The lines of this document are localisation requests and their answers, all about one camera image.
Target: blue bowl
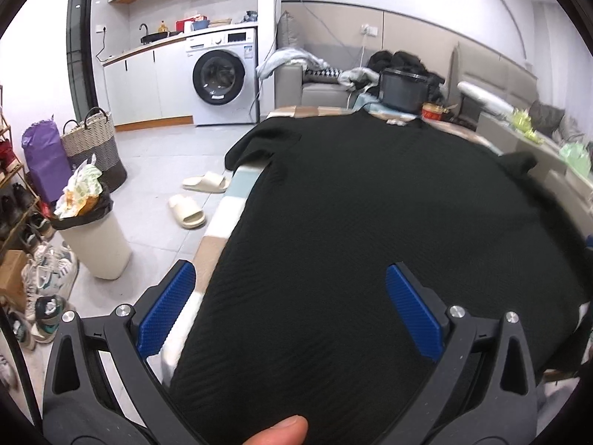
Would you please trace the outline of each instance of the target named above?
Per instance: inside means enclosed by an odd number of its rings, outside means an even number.
[[[192,31],[196,30],[204,30],[204,28],[208,28],[210,25],[210,20],[201,20],[199,22],[192,23]]]

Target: black t-shirt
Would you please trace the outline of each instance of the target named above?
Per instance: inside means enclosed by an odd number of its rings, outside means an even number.
[[[420,121],[271,118],[227,154],[270,158],[212,275],[171,382],[211,445],[279,420],[307,443],[371,444],[434,368],[385,290],[403,261],[447,306],[523,324],[536,371],[589,300],[582,239],[525,174]]]

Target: power outlet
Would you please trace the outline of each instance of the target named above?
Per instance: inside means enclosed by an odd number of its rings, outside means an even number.
[[[361,26],[361,34],[368,35],[369,37],[376,37],[379,34],[379,29],[376,26],[371,26],[365,23]]]

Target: slipper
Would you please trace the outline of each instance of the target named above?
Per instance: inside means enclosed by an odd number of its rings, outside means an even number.
[[[190,177],[183,180],[183,188],[209,194],[221,194],[231,183],[230,179],[214,172],[206,172],[199,177]]]
[[[204,211],[191,197],[177,194],[169,199],[169,207],[177,224],[185,229],[194,229],[206,222]]]

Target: black plastic container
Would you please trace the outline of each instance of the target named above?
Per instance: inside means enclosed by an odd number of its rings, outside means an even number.
[[[401,70],[385,69],[379,76],[379,100],[400,112],[420,115],[428,98],[428,78]]]

